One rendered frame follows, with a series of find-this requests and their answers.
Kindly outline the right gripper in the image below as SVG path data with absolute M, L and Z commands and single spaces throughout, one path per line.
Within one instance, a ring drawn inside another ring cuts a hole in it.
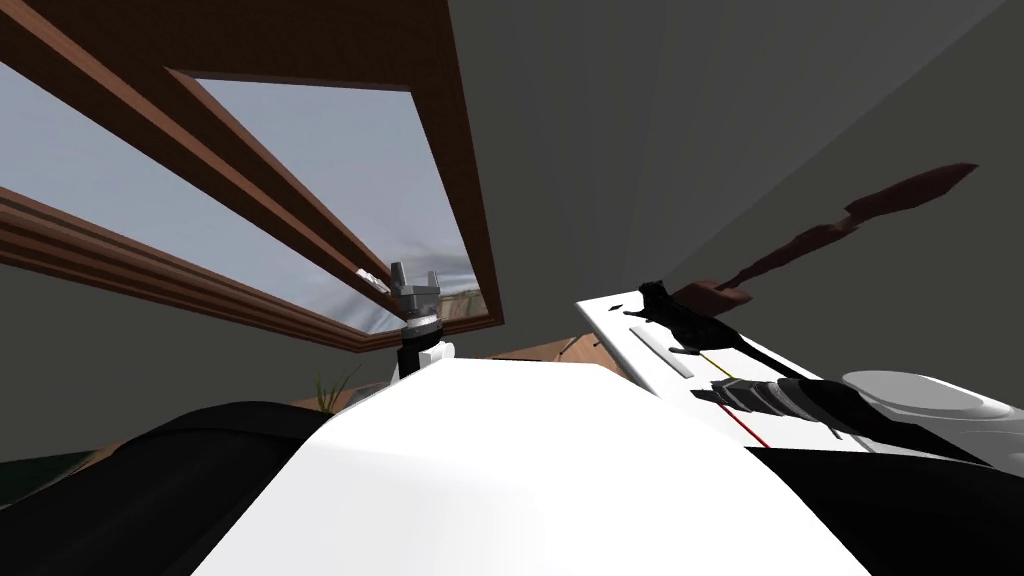
M 794 411 L 771 393 L 767 382 L 728 378 L 712 381 L 703 389 L 692 389 L 691 395 L 698 400 L 742 412 L 773 416 L 794 415 Z

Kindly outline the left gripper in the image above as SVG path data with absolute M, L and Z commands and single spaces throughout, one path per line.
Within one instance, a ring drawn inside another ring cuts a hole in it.
M 402 320 L 410 322 L 414 318 L 437 315 L 441 290 L 438 275 L 434 271 L 428 272 L 429 286 L 407 286 L 404 265 L 401 261 L 396 261 L 391 263 L 390 280 Z

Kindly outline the black cat figure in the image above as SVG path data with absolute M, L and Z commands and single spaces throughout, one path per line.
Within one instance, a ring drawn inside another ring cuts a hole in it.
M 669 295 L 662 281 L 642 283 L 638 291 L 643 296 L 643 308 L 624 314 L 644 318 L 668 329 L 684 354 L 699 355 L 709 349 L 736 349 L 787 378 L 803 375 L 761 352 L 736 330 L 717 318 L 679 304 Z

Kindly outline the brown wooden framed window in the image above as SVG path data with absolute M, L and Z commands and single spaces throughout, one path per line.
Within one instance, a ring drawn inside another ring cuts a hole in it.
M 504 317 L 447 0 L 0 0 L 0 61 L 390 313 L 385 264 L 201 85 L 411 93 L 487 311 Z M 395 346 L 0 189 L 0 263 L 353 353 Z

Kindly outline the green plant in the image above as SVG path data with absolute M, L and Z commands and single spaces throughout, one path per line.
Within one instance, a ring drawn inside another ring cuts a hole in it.
M 321 373 L 317 372 L 315 376 L 315 392 L 316 392 L 316 405 L 317 409 L 322 413 L 334 414 L 336 412 L 335 406 L 338 402 L 341 394 L 346 389 L 351 378 L 360 370 L 360 366 L 357 365 L 348 374 L 341 376 L 339 375 L 331 384 L 330 388 L 322 383 Z

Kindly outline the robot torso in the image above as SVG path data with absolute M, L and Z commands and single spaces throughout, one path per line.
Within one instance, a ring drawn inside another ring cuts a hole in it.
M 869 576 L 726 434 L 592 364 L 447 359 L 333 416 L 193 576 Z

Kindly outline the dark brown wall shape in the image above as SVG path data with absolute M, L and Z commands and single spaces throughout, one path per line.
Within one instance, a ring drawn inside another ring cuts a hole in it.
M 752 300 L 752 296 L 740 289 L 741 284 L 834 244 L 871 219 L 933 201 L 947 194 L 977 168 L 976 164 L 966 162 L 941 166 L 864 196 L 845 207 L 846 216 L 841 220 L 802 232 L 725 282 L 693 282 L 677 290 L 673 298 L 681 305 L 711 317 L 739 307 Z

